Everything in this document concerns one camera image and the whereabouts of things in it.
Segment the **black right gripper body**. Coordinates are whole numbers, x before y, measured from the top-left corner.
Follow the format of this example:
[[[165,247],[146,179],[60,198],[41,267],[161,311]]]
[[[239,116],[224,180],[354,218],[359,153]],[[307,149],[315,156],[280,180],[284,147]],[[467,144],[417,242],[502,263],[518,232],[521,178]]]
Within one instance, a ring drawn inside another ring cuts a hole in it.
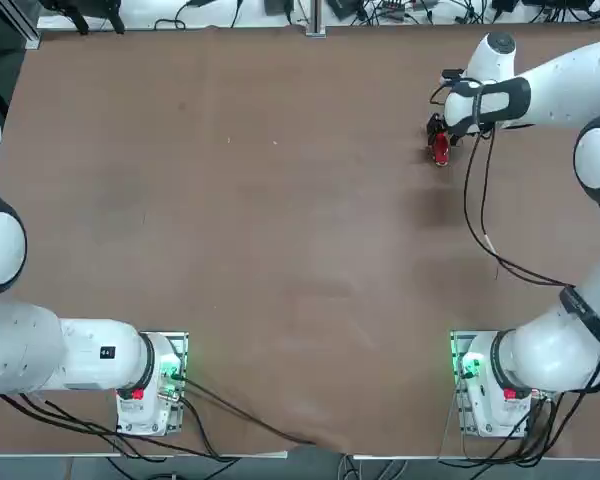
[[[462,119],[455,124],[448,123],[447,131],[452,138],[460,139],[479,133],[480,126],[473,119]]]

